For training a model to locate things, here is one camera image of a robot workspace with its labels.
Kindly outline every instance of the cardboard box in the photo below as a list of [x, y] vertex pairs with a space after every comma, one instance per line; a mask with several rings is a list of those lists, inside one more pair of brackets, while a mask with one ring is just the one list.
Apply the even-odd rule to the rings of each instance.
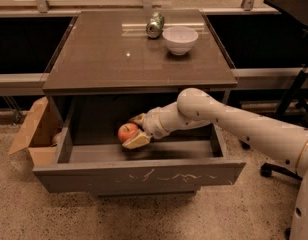
[[33, 103], [21, 129], [16, 134], [9, 155], [28, 149], [35, 165], [49, 165], [56, 152], [52, 139], [60, 131], [60, 123], [52, 113], [48, 99], [43, 97]]

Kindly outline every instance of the white bowl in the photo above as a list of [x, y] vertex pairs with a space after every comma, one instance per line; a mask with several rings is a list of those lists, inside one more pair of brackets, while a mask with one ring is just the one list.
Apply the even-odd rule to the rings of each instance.
[[170, 27], [163, 32], [166, 47], [175, 55], [189, 52], [195, 45], [198, 33], [188, 27]]

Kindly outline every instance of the speckled floor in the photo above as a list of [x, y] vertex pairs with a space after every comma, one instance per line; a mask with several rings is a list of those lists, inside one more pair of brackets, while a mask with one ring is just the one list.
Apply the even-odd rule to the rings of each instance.
[[20, 125], [0, 113], [0, 239], [284, 239], [299, 182], [259, 175], [264, 162], [223, 131], [231, 158], [246, 161], [233, 186], [203, 187], [195, 196], [99, 199], [50, 194], [32, 174], [26, 151], [8, 156]]

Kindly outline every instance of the brown tabletop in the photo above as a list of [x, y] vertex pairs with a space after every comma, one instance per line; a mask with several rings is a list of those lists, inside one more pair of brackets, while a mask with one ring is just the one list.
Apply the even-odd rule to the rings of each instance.
[[199, 33], [195, 47], [175, 56], [163, 37], [149, 39], [147, 10], [82, 12], [43, 90], [48, 95], [131, 92], [237, 84], [222, 52], [197, 10], [160, 10], [165, 26]]

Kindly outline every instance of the drawer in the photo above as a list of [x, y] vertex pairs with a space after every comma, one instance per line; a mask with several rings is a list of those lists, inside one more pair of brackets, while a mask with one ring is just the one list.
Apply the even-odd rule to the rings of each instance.
[[193, 193], [201, 186], [234, 184], [245, 163], [228, 157], [213, 124], [176, 131], [135, 150], [120, 144], [120, 125], [176, 95], [73, 96], [54, 157], [50, 164], [34, 165], [34, 174], [49, 192], [100, 196]]

